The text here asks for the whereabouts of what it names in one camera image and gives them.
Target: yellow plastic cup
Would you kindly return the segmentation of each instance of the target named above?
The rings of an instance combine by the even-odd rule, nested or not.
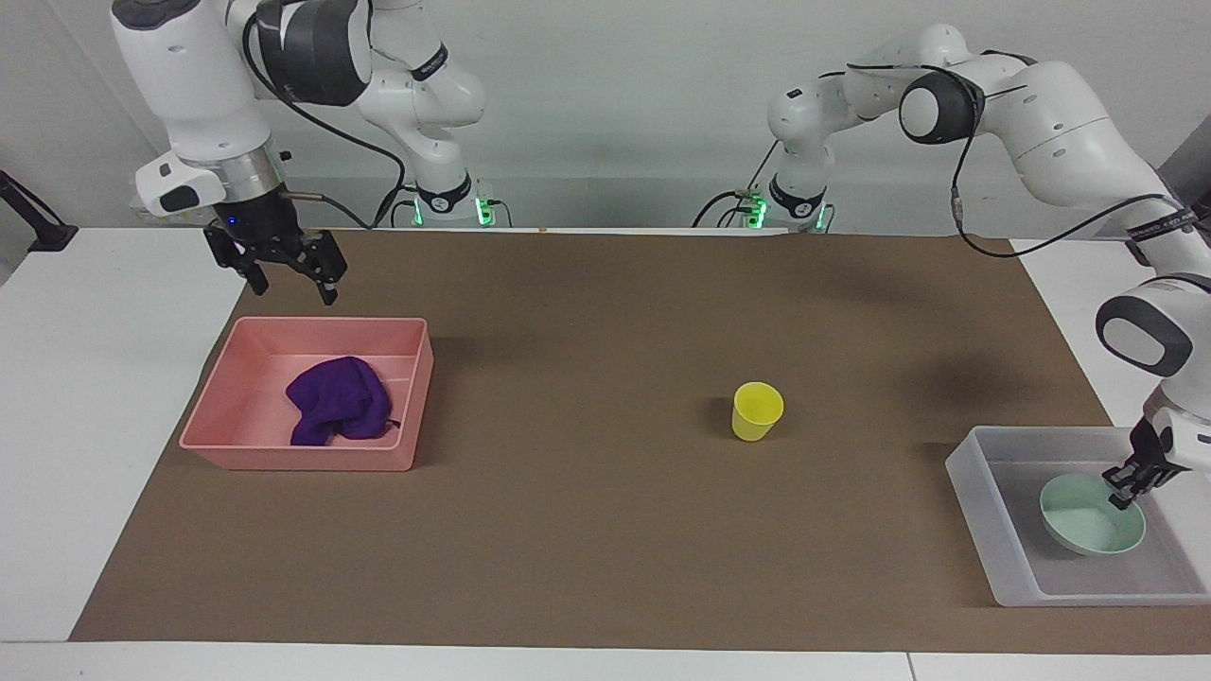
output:
[[[765,383],[745,383],[731,399],[731,431],[745,442],[756,442],[782,418],[782,395]]]

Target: pink bin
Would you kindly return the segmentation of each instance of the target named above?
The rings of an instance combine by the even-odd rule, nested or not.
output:
[[[327,447],[292,447],[299,411],[286,387],[335,357],[366,360],[391,396],[389,427],[377,440],[337,436]],[[423,319],[242,317],[189,416],[180,446],[234,470],[377,470],[412,468],[434,351]]]

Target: white wall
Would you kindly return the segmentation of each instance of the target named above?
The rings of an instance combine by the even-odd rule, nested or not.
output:
[[[128,224],[133,170],[163,133],[122,68],[110,0],[0,0],[0,161],[69,221]],[[769,145],[765,102],[934,21],[974,50],[1073,63],[1127,141],[1159,165],[1211,110],[1206,0],[430,0],[454,56],[487,84],[486,119],[457,132],[474,170],[527,225],[684,225],[742,184]],[[297,189],[369,212],[390,166],[262,104]],[[389,144],[349,111],[323,115]],[[837,136],[834,230],[948,231],[958,148],[916,147],[894,119]],[[964,179],[969,223],[1043,235],[1075,216],[1034,204],[995,139]],[[309,210],[308,222],[339,216]],[[0,230],[13,224],[0,213]]]

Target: brown surface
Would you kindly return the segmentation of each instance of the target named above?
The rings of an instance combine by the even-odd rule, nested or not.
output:
[[[406,474],[170,445],[74,640],[1211,653],[1211,610],[995,605],[942,467],[1106,414],[1017,263],[953,239],[346,234],[325,310],[424,316]],[[767,379],[787,416],[729,435]]]

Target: white tabletop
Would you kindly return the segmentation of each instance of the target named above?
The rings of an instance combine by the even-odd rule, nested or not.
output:
[[[1112,420],[1132,424],[1155,379],[1110,357],[1092,320],[1102,301],[1149,270],[1106,242],[1060,244],[1026,265]],[[46,641],[0,645],[0,677],[413,677],[400,670],[452,680],[913,677],[909,658],[899,653],[58,643],[70,635],[241,284],[214,267],[195,229],[86,229],[63,253],[30,256],[0,287],[0,640]],[[912,660],[918,681],[1040,669],[1050,671],[1034,677],[1060,679],[1071,665],[1096,671],[1108,664],[1026,656]],[[1211,677],[1211,658],[1136,664],[1166,679]]]

